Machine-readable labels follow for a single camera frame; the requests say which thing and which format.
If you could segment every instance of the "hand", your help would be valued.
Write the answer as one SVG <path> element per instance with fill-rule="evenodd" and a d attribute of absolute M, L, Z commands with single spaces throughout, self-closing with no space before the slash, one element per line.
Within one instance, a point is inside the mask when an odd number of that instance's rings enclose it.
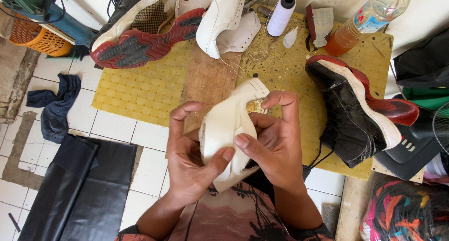
<path fill-rule="evenodd" d="M 192 111 L 199 111 L 201 102 L 186 102 L 170 113 L 167 153 L 170 188 L 167 196 L 179 207 L 198 201 L 207 187 L 226 169 L 234 156 L 233 147 L 224 147 L 204 166 L 201 161 L 198 130 L 183 134 L 184 119 Z"/>
<path fill-rule="evenodd" d="M 272 91 L 261 107 L 268 109 L 275 104 L 282 106 L 282 118 L 250 113 L 258 139 L 242 133 L 236 136 L 235 143 L 259 164 L 274 186 L 303 191 L 299 99 L 293 92 Z"/>

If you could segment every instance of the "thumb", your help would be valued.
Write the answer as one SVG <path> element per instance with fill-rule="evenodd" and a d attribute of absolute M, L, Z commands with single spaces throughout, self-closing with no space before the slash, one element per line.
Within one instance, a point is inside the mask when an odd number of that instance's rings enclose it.
<path fill-rule="evenodd" d="M 214 154 L 210 162 L 204 167 L 204 171 L 207 173 L 208 178 L 211 178 L 211 181 L 225 171 L 234 153 L 234 147 L 223 147 Z"/>
<path fill-rule="evenodd" d="M 271 153 L 257 139 L 245 133 L 240 133 L 235 137 L 235 144 L 261 167 L 264 165 L 266 156 Z"/>

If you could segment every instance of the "green cloth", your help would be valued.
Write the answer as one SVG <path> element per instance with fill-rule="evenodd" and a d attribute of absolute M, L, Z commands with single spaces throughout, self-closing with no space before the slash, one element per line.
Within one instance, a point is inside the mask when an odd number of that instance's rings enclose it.
<path fill-rule="evenodd" d="M 403 88 L 402 93 L 407 100 L 434 111 L 449 102 L 449 88 Z"/>

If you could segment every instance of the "patterned shirt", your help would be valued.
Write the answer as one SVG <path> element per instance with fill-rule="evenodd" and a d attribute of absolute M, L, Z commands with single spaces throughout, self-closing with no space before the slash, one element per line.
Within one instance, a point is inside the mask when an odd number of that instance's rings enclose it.
<path fill-rule="evenodd" d="M 183 210 L 166 241 L 330 241 L 322 224 L 312 230 L 284 227 L 268 195 L 247 183 L 218 193 L 213 186 L 196 203 Z M 115 241 L 155 241 L 139 234 L 137 225 L 122 230 Z"/>

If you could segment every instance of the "person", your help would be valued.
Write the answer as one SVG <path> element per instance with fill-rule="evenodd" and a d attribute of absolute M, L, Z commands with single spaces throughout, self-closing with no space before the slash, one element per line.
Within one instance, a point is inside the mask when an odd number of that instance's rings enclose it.
<path fill-rule="evenodd" d="M 217 193 L 212 181 L 225 170 L 235 149 L 224 147 L 207 165 L 202 164 L 198 129 L 183 131 L 184 119 L 203 103 L 189 101 L 170 114 L 168 192 L 136 225 L 122 230 L 116 241 L 333 240 L 302 177 L 298 96 L 272 91 L 261 107 L 269 109 L 275 104 L 281 105 L 282 118 L 249 115 L 258 139 L 247 134 L 235 137 L 235 144 L 272 184 L 274 204 L 266 193 L 246 182 Z"/>

